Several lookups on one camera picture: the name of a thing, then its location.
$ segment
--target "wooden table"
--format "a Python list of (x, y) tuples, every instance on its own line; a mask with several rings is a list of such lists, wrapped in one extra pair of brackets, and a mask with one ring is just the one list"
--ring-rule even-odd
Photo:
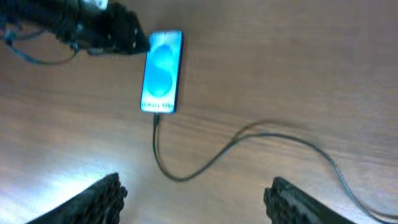
[[(398, 213), (398, 1), (135, 0), (146, 32), (186, 34), (179, 108), (164, 116), (161, 153), (187, 174), (241, 126), (307, 138), (333, 157), (358, 197)], [(18, 43), (41, 58), (70, 53), (51, 35)], [(358, 223), (373, 221), (327, 162), (287, 141), (240, 144), (184, 184), (151, 151), (139, 109), (144, 55), (40, 67), (0, 45), (0, 223), (22, 223), (111, 172), (129, 195), (121, 223), (270, 223), (262, 202), (285, 177)]]

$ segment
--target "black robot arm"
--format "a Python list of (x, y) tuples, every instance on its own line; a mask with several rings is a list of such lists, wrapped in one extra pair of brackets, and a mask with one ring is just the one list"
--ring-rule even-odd
[(3, 26), (32, 22), (76, 51), (131, 55), (149, 50), (136, 14), (117, 2), (108, 4), (105, 10), (83, 0), (0, 0), (0, 3)]

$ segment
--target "phone screen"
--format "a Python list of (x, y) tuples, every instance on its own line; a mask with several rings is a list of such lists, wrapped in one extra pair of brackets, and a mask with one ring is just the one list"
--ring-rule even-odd
[(176, 107), (182, 31), (161, 31), (149, 35), (141, 110), (152, 113), (173, 113)]

